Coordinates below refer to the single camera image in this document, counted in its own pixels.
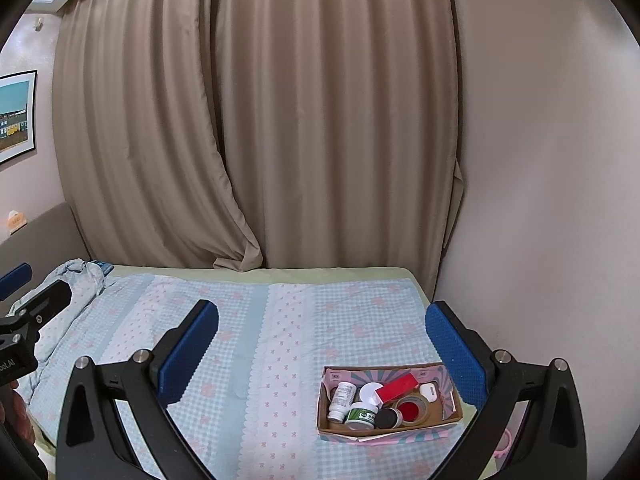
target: white pill bottle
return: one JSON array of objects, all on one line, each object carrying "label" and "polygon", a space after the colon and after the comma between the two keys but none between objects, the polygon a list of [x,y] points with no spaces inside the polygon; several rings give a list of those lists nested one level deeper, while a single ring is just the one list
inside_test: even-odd
[{"label": "white pill bottle", "polygon": [[334,422],[342,423],[351,409],[353,397],[356,395],[356,385],[352,383],[338,383],[335,389],[334,398],[329,405],[329,415],[327,418]]}]

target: picture frame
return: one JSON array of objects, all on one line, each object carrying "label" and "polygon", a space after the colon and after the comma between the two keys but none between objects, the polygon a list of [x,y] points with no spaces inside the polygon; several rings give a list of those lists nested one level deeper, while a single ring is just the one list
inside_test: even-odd
[{"label": "picture frame", "polygon": [[0,76],[0,170],[36,149],[33,109],[37,70]]}]

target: blue gripper pad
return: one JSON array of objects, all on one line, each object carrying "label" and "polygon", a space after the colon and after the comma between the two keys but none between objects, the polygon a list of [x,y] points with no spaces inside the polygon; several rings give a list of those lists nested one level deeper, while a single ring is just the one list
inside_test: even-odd
[{"label": "blue gripper pad", "polygon": [[33,273],[28,264],[20,264],[4,276],[0,276],[0,301],[6,300],[20,287],[31,281]]},{"label": "blue gripper pad", "polygon": [[427,307],[424,327],[462,400],[481,410],[487,398],[484,368],[437,304]]},{"label": "blue gripper pad", "polygon": [[158,348],[165,338],[171,340],[172,335],[182,334],[177,341],[170,341],[172,348],[158,369],[156,391],[161,406],[167,407],[182,398],[217,331],[218,308],[210,301],[200,300],[180,326],[169,330],[156,345]]}]

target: white container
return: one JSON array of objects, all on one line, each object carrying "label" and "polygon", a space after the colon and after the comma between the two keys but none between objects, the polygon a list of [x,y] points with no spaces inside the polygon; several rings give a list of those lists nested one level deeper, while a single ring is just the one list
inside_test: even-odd
[{"label": "white container", "polygon": [[378,407],[369,402],[354,402],[344,425],[350,430],[367,431],[375,427]]},{"label": "white container", "polygon": [[334,398],[329,404],[329,415],[327,418],[334,422],[342,422],[351,409],[353,397],[356,394],[356,385],[352,383],[338,383],[335,389]]},{"label": "white container", "polygon": [[421,384],[420,394],[429,402],[435,402],[438,400],[438,391],[436,390],[436,385],[433,383]]},{"label": "white container", "polygon": [[358,396],[360,397],[360,402],[368,402],[369,404],[375,404],[377,407],[380,408],[382,406],[382,401],[380,400],[380,397],[378,397],[378,394],[376,393],[376,390],[379,388],[382,388],[382,384],[380,383],[364,384],[360,388],[360,392],[358,393]]}]

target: pink hair clip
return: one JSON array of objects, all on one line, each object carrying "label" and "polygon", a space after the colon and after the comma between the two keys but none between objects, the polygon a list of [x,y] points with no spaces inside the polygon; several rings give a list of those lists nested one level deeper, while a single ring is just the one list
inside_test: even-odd
[{"label": "pink hair clip", "polygon": [[503,456],[505,456],[509,450],[511,449],[511,431],[505,429],[504,433],[502,434],[502,436],[507,436],[508,442],[507,442],[507,447],[505,447],[504,449],[496,449],[494,451],[494,458],[502,458]]}]

